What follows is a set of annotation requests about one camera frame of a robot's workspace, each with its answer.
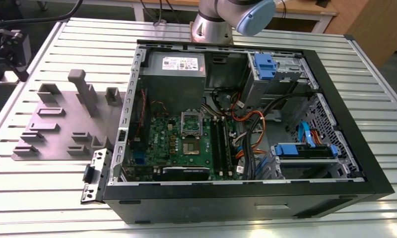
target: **metal chassis frame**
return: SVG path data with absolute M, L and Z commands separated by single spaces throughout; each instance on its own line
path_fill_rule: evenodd
M 336 121 L 341 125 L 338 128 L 342 132 L 345 140 L 348 141 L 349 147 L 353 151 L 353 156 L 357 158 L 361 170 L 364 171 L 364 176 L 366 177 L 365 182 L 352 182 L 352 183 L 288 183 L 288 184 L 261 184 L 261 183 L 248 183 L 241 185 L 165 185 L 165 186 L 114 186 L 113 185 L 113 171 L 109 172 L 109 180 L 105 188 L 105 193 L 102 200 L 138 200 L 138 199 L 173 199 L 173 198 L 212 198 L 212 197 L 238 197 L 238 196 L 300 196 L 300 195 L 330 195 L 338 194 L 340 196 L 349 196 L 350 194 L 365 194 L 364 199 L 357 197 L 336 207 L 336 210 L 356 203 L 357 201 L 370 201 L 376 200 L 389 194 L 392 194 L 393 188 L 381 170 L 378 162 L 370 151 L 368 143 L 364 136 L 358 130 L 356 122 L 352 118 L 349 110 L 341 100 L 340 94 L 336 90 L 334 84 L 329 78 L 326 70 L 318 59 L 314 51 L 310 50 L 292 50 L 280 49 L 269 47 L 234 47 L 226 45 L 212 45 L 200 43 L 180 43 L 180 42 L 165 42 L 165 41 L 137 41 L 138 44 L 144 45 L 141 48 L 146 49 L 170 49 L 181 51 L 221 51 L 221 52 L 254 52 L 265 50 L 276 51 L 289 51 L 297 52 L 304 55 L 304 58 L 309 65 L 309 70 L 320 85 L 321 92 L 325 96 L 326 102 L 330 106 L 330 111 L 334 114 Z M 129 85 L 134 86 L 138 71 L 138 60 L 140 56 L 136 52 L 136 57 L 132 76 Z M 126 121 L 124 124 L 124 115 L 121 117 L 120 130 L 126 130 Z M 116 143 L 114 153 L 120 157 L 114 156 L 112 160 L 110 169 L 114 167 L 114 160 L 122 158 L 125 153 L 126 138 L 124 141 Z

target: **slotted aluminum table surface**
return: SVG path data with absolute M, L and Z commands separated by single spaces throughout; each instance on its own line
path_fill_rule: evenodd
M 106 205 L 80 205 L 88 161 L 16 162 L 12 150 L 35 112 L 43 83 L 76 90 L 84 69 L 96 91 L 126 90 L 137 39 L 189 41 L 189 26 L 72 18 L 57 23 L 0 114 L 0 237 L 397 237 L 397 95 L 353 41 L 342 36 L 264 31 L 234 44 L 316 50 L 396 193 L 320 219 L 126 225 Z

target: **power cable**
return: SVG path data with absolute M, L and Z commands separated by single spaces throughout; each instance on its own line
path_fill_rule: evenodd
M 170 8 L 170 10 L 172 10 L 172 12 L 173 12 L 174 19 L 177 20 L 177 23 L 180 24 L 181 22 L 180 22 L 180 19 L 178 19 L 177 13 L 174 12 L 174 9 L 173 9 L 173 7 L 172 7 L 170 3 L 169 3 L 169 0 L 166 0 L 166 3 L 168 3 L 168 5 L 169 5 L 169 8 Z
M 47 23 L 47 22 L 55 22 L 55 21 L 65 20 L 65 19 L 70 18 L 73 16 L 73 14 L 77 12 L 78 8 L 81 7 L 82 1 L 84 0 L 77 1 L 77 3 L 74 4 L 72 10 L 65 15 L 55 16 L 55 17 L 1 21 L 0 22 L 0 27 L 8 27 L 8 26 L 21 25 L 21 24 Z

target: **green circuit board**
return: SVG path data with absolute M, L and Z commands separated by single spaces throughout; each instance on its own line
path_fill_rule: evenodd
M 150 121 L 149 143 L 145 151 L 144 164 L 125 166 L 128 174 L 136 174 L 129 180 L 153 181 L 154 166 L 205 167 L 210 169 L 209 180 L 238 180 L 232 173 L 220 175 L 213 171 L 210 119 L 204 118 L 200 137 L 181 136 L 181 117 L 153 117 Z M 188 129 L 197 129 L 194 122 L 186 122 Z
M 152 118 L 149 148 L 146 150 L 146 165 L 204 166 L 212 169 L 212 147 L 209 119 L 202 119 L 202 136 L 200 137 L 198 154 L 184 154 L 184 139 L 181 137 L 181 118 Z

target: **wire bundle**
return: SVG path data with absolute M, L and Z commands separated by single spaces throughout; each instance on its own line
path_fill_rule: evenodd
M 261 117 L 264 118 L 264 116 L 276 108 L 276 106 L 280 105 L 289 98 L 309 97 L 309 96 L 313 96 L 312 92 L 286 94 L 286 95 L 276 98 L 264 108 L 264 110 L 261 112 L 262 113 Z M 254 162 L 253 149 L 254 148 L 250 144 L 250 141 L 252 141 L 252 133 L 257 126 L 258 120 L 260 120 L 260 118 L 254 118 L 252 126 L 248 128 L 246 135 L 244 136 L 244 139 L 242 139 L 242 151 L 244 151 L 244 158 L 245 158 L 245 160 L 244 160 L 245 161 L 245 168 L 244 168 L 245 173 L 244 173 L 242 179 L 246 179 L 246 180 L 254 179 L 254 177 L 256 177 L 256 175 L 254 175 L 256 168 L 253 166 L 253 162 Z

